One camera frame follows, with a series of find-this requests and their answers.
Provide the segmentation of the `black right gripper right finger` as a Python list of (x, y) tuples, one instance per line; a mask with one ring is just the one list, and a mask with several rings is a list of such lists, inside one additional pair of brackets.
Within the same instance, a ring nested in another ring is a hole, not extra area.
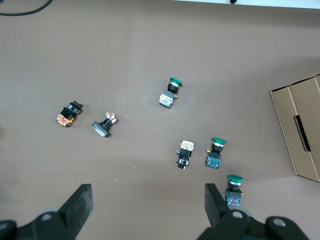
[(270, 216), (265, 223), (240, 209), (230, 209), (214, 183), (205, 184), (204, 206), (210, 227), (199, 240), (306, 240), (308, 237), (292, 220)]

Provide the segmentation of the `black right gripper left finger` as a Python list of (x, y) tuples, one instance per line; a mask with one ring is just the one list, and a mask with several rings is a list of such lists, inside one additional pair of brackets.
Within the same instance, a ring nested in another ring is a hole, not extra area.
[(38, 215), (18, 227), (14, 220), (0, 222), (2, 240), (75, 240), (93, 211), (91, 184), (81, 184), (58, 209)]

